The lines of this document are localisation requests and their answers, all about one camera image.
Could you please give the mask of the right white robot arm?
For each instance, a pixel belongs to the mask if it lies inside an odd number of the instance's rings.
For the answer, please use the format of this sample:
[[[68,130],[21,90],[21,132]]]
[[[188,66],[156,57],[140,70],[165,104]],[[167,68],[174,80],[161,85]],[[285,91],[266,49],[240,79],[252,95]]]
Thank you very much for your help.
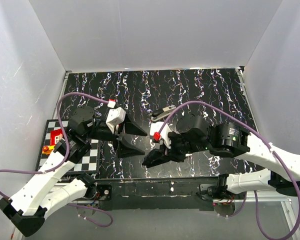
[[[295,197],[296,189],[283,168],[289,169],[300,190],[300,154],[294,154],[267,144],[254,133],[235,123],[210,125],[201,116],[183,116],[172,131],[163,122],[150,126],[150,136],[159,143],[143,159],[147,168],[170,161],[181,163],[189,154],[208,151],[221,158],[236,158],[252,162],[263,169],[244,174],[221,174],[216,185],[202,188],[197,195],[205,200],[229,199],[249,191],[276,191]]]

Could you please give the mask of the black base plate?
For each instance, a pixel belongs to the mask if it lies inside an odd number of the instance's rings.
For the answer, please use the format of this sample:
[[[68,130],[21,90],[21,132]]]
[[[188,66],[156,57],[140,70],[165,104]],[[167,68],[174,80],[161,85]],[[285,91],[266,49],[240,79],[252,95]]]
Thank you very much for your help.
[[[102,210],[213,211],[213,202],[197,196],[204,188],[215,186],[217,177],[108,178],[97,185],[109,185],[109,197],[98,201]]]

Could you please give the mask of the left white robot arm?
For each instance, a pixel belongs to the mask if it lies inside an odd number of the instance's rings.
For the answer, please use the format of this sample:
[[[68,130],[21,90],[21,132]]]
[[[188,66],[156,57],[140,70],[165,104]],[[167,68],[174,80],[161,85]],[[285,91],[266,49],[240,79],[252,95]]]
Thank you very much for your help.
[[[144,151],[124,139],[124,134],[148,135],[122,107],[110,109],[106,119],[97,119],[89,106],[78,107],[67,123],[69,143],[61,139],[39,169],[40,173],[12,197],[0,200],[1,211],[25,237],[29,237],[43,226],[48,216],[70,202],[100,197],[96,179],[87,173],[54,192],[51,189],[91,150],[91,140],[113,143],[119,158],[144,155]]]

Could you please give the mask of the black white checkerboard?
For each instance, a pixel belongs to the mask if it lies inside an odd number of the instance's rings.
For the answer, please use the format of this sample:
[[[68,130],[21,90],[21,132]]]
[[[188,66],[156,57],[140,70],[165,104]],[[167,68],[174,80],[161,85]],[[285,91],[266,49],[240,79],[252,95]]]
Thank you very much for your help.
[[[60,129],[60,124],[57,119],[48,119],[45,124],[44,134],[42,137],[41,148],[50,147],[51,142],[51,132]],[[82,159],[70,169],[63,177],[66,179],[74,178],[82,173],[87,174],[98,174],[100,166],[100,143],[98,140],[89,140],[91,144],[91,149],[82,157]],[[38,160],[35,170],[38,171],[39,168],[46,162],[49,154],[44,154],[43,150],[39,151]]]

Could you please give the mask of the orange toy car base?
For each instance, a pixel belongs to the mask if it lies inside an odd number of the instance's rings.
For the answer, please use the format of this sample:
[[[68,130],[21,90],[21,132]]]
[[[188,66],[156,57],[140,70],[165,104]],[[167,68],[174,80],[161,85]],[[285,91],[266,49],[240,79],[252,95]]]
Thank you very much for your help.
[[[55,145],[45,145],[42,148],[42,154],[49,156],[51,152],[54,150]]]

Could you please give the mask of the red toy house block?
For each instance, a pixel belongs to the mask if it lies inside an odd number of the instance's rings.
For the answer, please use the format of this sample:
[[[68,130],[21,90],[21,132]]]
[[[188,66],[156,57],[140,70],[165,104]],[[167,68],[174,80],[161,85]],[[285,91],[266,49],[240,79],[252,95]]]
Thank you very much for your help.
[[[62,130],[55,129],[50,132],[50,145],[55,146],[63,138]]]

